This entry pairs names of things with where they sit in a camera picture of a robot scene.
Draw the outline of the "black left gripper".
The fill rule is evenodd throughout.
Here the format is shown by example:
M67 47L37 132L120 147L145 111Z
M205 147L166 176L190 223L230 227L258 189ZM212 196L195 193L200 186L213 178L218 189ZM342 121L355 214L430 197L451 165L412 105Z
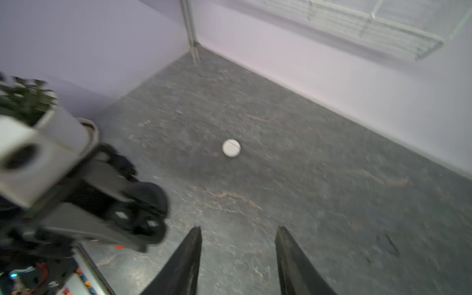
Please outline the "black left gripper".
M121 221L112 211L137 205L118 189L137 182L128 159L99 144L30 209L1 214L1 254L13 252L45 258L69 258L80 240L140 250L134 217Z

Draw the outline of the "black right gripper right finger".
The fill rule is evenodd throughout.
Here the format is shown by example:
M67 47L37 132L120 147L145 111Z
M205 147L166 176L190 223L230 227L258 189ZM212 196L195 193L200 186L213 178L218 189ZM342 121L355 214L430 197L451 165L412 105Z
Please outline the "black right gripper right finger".
M277 229L275 248L281 294L336 295L284 226Z

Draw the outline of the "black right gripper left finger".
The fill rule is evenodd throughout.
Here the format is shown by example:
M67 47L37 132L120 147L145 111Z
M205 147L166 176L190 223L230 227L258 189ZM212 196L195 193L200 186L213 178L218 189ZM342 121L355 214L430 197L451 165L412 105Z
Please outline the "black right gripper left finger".
M193 227L141 295L196 295L202 231Z

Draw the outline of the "white earbud charging case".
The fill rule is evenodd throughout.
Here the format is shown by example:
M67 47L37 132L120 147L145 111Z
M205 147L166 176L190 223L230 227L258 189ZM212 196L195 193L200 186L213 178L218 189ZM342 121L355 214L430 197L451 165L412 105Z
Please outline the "white earbud charging case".
M235 158L241 153L242 147L235 139L228 139L222 144L222 151L225 156Z

